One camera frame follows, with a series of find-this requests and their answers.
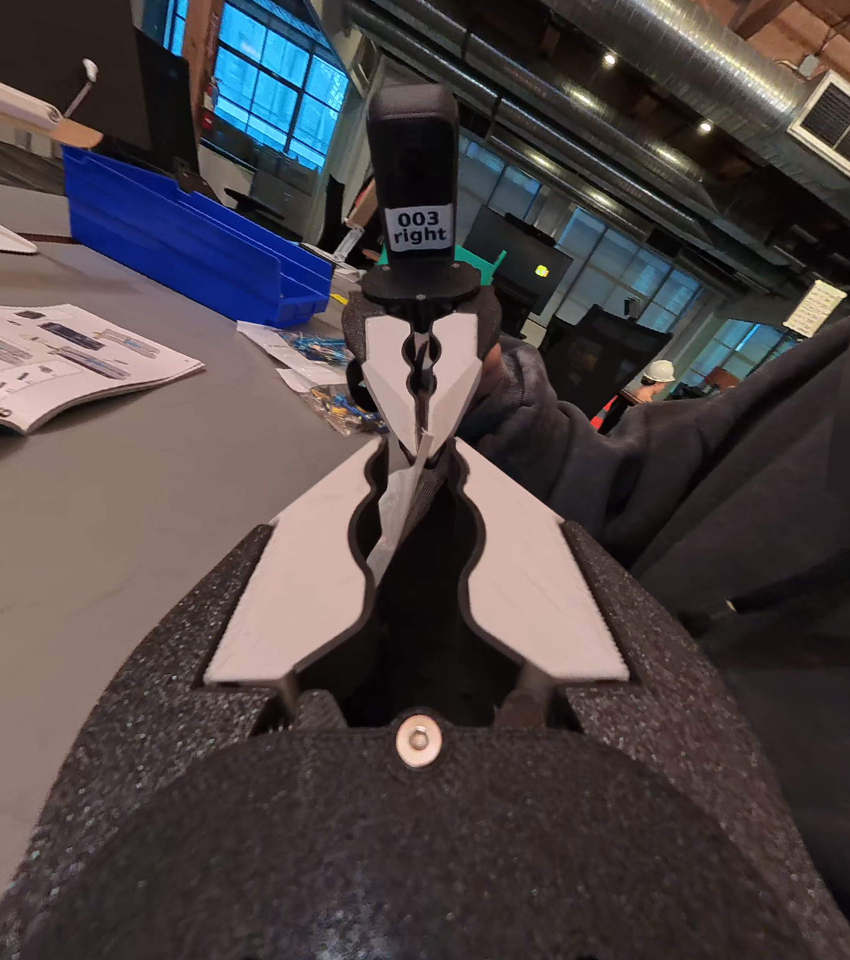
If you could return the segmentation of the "black partition panel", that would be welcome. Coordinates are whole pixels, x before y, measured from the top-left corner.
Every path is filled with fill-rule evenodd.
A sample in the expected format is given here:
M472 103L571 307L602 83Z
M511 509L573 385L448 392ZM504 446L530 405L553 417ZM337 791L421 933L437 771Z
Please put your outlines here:
M0 1L0 84L102 134L98 152L168 176L198 174L190 70L149 21L167 2Z

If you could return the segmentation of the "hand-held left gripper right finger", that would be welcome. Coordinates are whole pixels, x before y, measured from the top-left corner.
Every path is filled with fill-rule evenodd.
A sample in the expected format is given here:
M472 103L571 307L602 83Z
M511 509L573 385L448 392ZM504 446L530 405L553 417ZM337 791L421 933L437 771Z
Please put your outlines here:
M551 718L567 691L629 684L571 525L461 439L454 507L464 662L489 716Z

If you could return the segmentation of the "white instruction booklet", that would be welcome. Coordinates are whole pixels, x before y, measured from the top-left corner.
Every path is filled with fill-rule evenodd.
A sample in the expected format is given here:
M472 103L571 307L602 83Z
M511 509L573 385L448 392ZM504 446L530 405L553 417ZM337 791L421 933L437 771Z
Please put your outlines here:
M204 368L71 304L0 306L0 428L22 437L77 406L162 387Z

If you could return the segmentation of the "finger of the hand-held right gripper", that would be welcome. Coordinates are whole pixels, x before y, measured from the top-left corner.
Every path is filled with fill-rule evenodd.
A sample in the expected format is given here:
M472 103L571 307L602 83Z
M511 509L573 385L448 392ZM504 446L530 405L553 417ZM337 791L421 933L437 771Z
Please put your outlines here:
M478 389L482 369L478 315L455 312L437 319L431 326L431 342L437 355L431 364L432 390L423 433L427 459L435 458L455 435Z
M389 431L411 458L416 458L422 434L419 399L411 383L413 361L406 354L411 324L391 315L365 319L363 379Z

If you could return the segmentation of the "small clear parts bag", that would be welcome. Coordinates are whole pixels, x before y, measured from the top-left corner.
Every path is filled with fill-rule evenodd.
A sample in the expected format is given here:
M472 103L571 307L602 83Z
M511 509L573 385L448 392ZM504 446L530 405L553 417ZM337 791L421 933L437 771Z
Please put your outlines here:
M389 476L385 492L379 501L381 535L371 549L367 565L377 587L398 550L413 499L426 463L431 455L433 437L424 433L419 441L413 463Z

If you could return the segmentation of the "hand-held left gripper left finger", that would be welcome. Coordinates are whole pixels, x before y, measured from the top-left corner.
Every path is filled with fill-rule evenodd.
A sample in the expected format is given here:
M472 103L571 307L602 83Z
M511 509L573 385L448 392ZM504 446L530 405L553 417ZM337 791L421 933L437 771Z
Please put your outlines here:
M270 523L269 537L203 674L206 687L277 690L293 711L306 672L360 624L369 575L354 520L373 497L384 438L367 441Z

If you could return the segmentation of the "clear bag of blue parts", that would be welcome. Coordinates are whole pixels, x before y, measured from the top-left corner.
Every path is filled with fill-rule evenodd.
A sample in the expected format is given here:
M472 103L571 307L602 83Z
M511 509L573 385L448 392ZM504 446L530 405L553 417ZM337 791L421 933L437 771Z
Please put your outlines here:
M343 436L387 433L380 414L352 396L347 381L353 355L342 338L291 331L279 336L286 351L272 359L286 385L297 392L329 426Z

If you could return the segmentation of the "grey desk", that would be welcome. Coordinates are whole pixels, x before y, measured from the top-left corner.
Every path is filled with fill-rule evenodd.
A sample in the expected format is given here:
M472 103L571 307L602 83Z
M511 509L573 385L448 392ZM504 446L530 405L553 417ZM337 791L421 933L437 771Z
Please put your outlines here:
M0 253L0 306L82 307L203 372L0 428L0 896L119 666L201 577L358 449L231 322L76 244L0 191L41 252Z

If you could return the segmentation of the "black monitor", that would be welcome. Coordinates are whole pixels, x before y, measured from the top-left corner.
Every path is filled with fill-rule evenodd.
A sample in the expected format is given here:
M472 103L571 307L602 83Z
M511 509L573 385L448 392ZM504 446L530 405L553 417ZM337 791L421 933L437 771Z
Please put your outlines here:
M573 264L553 238L487 204L479 207L464 248L493 264L493 285L527 302L532 315L547 307Z

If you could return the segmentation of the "silver air duct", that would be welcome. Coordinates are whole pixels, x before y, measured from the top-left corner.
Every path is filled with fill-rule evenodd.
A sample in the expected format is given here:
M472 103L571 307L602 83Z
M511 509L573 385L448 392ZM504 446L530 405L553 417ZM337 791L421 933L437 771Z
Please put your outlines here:
M850 176L789 133L812 83L695 2L546 5L850 221Z

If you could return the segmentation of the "person's right hand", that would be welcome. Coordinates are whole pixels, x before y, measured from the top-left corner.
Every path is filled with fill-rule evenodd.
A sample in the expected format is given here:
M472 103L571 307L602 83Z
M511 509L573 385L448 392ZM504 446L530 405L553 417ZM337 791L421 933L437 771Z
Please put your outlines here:
M476 401L480 402L490 395L498 386L503 377L503 349L501 342L497 342L482 361L479 384L475 393Z

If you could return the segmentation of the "paned window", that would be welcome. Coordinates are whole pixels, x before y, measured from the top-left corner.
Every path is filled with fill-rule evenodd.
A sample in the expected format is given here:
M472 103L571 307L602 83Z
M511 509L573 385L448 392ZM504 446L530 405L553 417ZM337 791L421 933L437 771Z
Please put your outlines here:
M325 166L350 82L306 2L225 1L199 144L248 169L262 155Z

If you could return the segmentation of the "white vent grille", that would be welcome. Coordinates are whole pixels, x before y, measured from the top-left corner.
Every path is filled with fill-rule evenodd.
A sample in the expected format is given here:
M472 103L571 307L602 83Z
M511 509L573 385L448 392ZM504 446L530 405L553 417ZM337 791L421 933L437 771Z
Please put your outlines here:
M850 178L850 81L836 71L825 72L788 133Z

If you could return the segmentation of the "blue plastic bin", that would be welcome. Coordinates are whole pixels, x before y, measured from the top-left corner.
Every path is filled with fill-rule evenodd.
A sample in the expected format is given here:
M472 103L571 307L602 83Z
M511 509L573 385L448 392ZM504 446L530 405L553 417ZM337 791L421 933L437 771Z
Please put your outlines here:
M288 329L325 310L334 267L170 177L62 150L71 236L237 323Z

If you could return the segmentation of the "teal plastic bin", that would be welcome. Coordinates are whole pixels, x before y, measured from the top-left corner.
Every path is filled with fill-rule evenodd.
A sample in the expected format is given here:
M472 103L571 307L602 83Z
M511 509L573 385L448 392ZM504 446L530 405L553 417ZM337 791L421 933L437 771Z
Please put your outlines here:
M373 289L398 297L422 295L437 298L468 296L490 283L504 253L489 262L454 246L444 229L427 229L427 223L389 221L384 235L384 258L362 279Z

